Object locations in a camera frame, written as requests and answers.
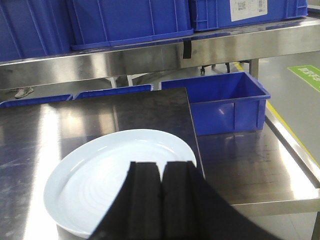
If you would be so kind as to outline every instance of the floor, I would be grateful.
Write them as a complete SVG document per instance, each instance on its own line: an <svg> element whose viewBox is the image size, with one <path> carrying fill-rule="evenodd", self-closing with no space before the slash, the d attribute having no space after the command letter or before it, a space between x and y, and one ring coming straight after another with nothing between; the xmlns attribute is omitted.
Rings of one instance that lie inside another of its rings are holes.
<svg viewBox="0 0 320 240"><path fill-rule="evenodd" d="M304 144L313 158L320 163L320 92L313 89L304 80L300 79L287 67L313 65L320 68L320 52L295 54L280 57L260 59L259 81L270 92L270 103L281 115L287 125L292 129L298 139ZM244 70L249 69L247 63L242 63ZM237 72L236 65L230 65L231 72ZM225 64L217 64L215 67L205 68L205 75L226 73ZM193 67L183 70L150 73L143 76L133 76L135 85L154 84L157 90L159 82L185 77L197 77L200 68ZM120 77L117 81L118 87L128 85L126 77ZM34 92L25 97L37 98L61 94L73 94L80 92L109 89L111 83L107 79L85 80L78 82L67 82L52 85L35 86ZM0 100L13 100L16 92L0 91ZM316 212L251 217L257 225L284 240L311 240L316 221Z"/></svg>

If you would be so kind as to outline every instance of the person's foot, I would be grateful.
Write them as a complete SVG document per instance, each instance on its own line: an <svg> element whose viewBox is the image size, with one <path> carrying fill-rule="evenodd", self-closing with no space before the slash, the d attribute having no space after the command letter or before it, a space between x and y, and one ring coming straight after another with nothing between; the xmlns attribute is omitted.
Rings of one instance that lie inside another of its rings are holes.
<svg viewBox="0 0 320 240"><path fill-rule="evenodd" d="M16 99L21 99L24 98L25 96L28 96L30 93L32 93L34 91L34 89L32 87L24 87L24 88L19 88L18 92L16 95L14 95L14 97Z"/></svg>

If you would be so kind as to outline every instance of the white plate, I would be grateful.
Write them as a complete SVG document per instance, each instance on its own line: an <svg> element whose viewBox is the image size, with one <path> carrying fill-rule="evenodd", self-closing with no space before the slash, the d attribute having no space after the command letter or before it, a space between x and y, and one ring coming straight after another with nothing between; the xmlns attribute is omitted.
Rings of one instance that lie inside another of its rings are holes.
<svg viewBox="0 0 320 240"><path fill-rule="evenodd" d="M192 161L180 138L151 129L119 131L87 142L66 156L50 175L44 205L56 223L88 238L117 196L130 162L156 162L160 176L170 161Z"/></svg>

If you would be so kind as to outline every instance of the black strap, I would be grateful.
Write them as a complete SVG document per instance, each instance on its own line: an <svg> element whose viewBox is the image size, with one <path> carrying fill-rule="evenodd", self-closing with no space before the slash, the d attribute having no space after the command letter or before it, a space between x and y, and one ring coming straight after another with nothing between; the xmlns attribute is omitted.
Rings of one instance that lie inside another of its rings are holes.
<svg viewBox="0 0 320 240"><path fill-rule="evenodd" d="M191 40L183 41L183 59L191 59L192 44Z"/></svg>

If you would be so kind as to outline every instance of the label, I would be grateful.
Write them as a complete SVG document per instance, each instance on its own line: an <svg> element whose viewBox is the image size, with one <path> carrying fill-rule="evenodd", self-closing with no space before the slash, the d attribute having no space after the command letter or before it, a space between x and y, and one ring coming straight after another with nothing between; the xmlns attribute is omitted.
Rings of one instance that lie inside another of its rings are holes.
<svg viewBox="0 0 320 240"><path fill-rule="evenodd" d="M268 14L268 0L230 0L231 22Z"/></svg>
<svg viewBox="0 0 320 240"><path fill-rule="evenodd" d="M288 69L320 92L320 70L312 65L291 66Z"/></svg>

